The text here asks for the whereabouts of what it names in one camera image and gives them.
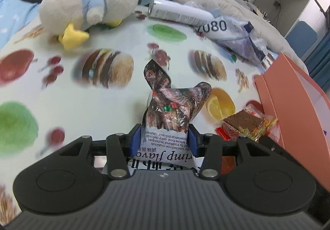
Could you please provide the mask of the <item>wall power socket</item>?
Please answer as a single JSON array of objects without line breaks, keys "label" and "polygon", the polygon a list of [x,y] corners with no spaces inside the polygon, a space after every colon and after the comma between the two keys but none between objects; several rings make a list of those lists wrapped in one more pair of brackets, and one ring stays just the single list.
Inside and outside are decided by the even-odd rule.
[{"label": "wall power socket", "polygon": [[278,1],[274,1],[273,6],[274,6],[274,7],[280,7],[281,4],[280,4],[280,2],[278,2]]}]

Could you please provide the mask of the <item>red yellow tofu snack packet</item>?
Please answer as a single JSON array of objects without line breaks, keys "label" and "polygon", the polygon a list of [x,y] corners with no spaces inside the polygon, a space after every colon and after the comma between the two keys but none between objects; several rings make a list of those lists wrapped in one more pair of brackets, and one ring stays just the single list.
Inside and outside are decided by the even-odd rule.
[{"label": "red yellow tofu snack packet", "polygon": [[254,105],[249,104],[243,110],[224,118],[214,127],[216,133],[225,141],[235,141],[238,137],[247,137],[253,141],[258,141],[277,122],[276,117],[266,115]]}]

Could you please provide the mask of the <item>blue chair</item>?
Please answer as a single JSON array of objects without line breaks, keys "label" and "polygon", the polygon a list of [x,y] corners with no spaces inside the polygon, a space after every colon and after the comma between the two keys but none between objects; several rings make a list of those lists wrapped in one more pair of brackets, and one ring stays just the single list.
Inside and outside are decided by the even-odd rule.
[{"label": "blue chair", "polygon": [[318,34],[305,22],[299,21],[285,37],[299,58],[317,41]]}]

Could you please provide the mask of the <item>salmon pink cardboard box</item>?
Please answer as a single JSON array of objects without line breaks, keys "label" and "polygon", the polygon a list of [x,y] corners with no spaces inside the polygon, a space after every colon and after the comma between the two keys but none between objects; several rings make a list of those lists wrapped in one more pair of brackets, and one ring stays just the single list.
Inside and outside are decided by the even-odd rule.
[{"label": "salmon pink cardboard box", "polygon": [[279,145],[329,189],[329,99],[325,92],[284,54],[255,83],[265,114],[279,119]]}]

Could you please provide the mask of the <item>fruit print tablecloth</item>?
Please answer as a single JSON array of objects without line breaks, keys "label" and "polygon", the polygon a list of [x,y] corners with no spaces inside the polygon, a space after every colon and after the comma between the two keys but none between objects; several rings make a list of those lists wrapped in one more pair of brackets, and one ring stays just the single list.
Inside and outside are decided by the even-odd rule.
[{"label": "fruit print tablecloth", "polygon": [[207,82],[226,114],[259,95],[261,68],[192,27],[151,19],[144,9],[117,28],[95,26],[65,52],[33,20],[1,49],[1,224],[19,214],[13,182],[26,167],[82,135],[127,133],[143,119],[152,91],[144,78],[160,63],[174,88]]}]

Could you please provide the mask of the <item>shrimp flavor snack bag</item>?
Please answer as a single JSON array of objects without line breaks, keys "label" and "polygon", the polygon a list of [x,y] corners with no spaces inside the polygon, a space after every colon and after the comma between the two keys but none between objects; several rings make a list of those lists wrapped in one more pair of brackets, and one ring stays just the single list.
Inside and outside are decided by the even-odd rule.
[{"label": "shrimp flavor snack bag", "polygon": [[[201,82],[193,88],[172,88],[171,80],[157,62],[151,60],[144,68],[144,78],[152,89],[145,112],[136,111],[139,106],[136,93],[116,97],[111,108],[110,121],[124,124],[134,114],[142,123],[140,149],[135,157],[130,156],[128,134],[111,135],[105,141],[94,144],[98,154],[107,157],[106,168],[111,176],[126,177],[124,162],[151,161],[158,168],[168,165],[174,169],[199,170],[187,145],[191,121],[202,109],[211,93],[209,83]],[[199,156],[204,156],[207,145],[199,134]]]}]

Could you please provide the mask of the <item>white blue plush duck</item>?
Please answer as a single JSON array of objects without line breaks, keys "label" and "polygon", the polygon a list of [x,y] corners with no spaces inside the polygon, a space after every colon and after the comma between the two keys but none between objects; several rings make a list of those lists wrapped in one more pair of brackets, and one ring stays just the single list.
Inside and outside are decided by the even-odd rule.
[{"label": "white blue plush duck", "polygon": [[106,24],[117,27],[138,5],[152,0],[42,0],[39,16],[48,33],[57,36],[65,50],[81,46],[89,38],[88,29]]}]

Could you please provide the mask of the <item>grey blanket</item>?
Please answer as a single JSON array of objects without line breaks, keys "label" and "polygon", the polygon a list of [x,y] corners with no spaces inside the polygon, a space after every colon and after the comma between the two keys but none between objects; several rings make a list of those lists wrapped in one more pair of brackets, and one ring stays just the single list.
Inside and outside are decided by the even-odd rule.
[{"label": "grey blanket", "polygon": [[[178,3],[186,3],[188,1],[194,1],[197,4],[201,4],[204,0],[174,0]],[[293,62],[296,63],[305,73],[308,73],[308,69],[304,62],[296,55],[295,51],[291,48],[286,39],[266,20],[256,15],[251,10],[243,7],[235,0],[215,0],[220,7],[220,11],[223,15],[233,16],[237,19],[249,21],[255,31],[256,36],[265,40],[267,47],[279,54],[283,53],[287,55]]]}]

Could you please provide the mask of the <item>blue curtain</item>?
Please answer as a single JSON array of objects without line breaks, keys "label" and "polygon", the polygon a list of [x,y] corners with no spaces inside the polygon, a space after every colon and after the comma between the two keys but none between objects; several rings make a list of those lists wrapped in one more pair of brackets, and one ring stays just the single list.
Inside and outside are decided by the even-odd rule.
[{"label": "blue curtain", "polygon": [[305,60],[309,76],[327,91],[330,85],[330,35],[329,31]]}]

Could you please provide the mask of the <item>white cylindrical can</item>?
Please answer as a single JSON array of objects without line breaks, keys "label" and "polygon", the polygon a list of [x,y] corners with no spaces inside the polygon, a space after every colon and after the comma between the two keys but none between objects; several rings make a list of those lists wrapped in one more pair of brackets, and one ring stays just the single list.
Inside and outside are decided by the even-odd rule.
[{"label": "white cylindrical can", "polygon": [[191,26],[203,26],[214,19],[208,11],[168,0],[153,0],[148,7],[148,15],[151,18]]}]

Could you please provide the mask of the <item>clear plastic bag 080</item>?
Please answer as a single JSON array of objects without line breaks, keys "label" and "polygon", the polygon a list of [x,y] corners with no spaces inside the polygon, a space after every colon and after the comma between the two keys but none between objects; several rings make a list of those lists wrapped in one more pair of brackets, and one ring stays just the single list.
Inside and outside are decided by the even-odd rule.
[{"label": "clear plastic bag 080", "polygon": [[256,36],[256,30],[249,21],[222,14],[215,0],[188,1],[185,5],[208,11],[214,16],[209,23],[195,28],[202,37],[226,47],[254,65],[262,65],[264,69],[271,66],[274,58],[265,40]]}]

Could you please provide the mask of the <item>light blue bed sheet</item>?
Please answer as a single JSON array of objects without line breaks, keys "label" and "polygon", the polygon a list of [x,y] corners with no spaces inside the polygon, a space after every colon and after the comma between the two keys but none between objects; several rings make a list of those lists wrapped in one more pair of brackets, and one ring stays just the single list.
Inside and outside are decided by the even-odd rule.
[{"label": "light blue bed sheet", "polygon": [[23,0],[0,1],[0,47],[8,43],[10,38],[21,28],[31,22],[39,12],[38,3]]}]

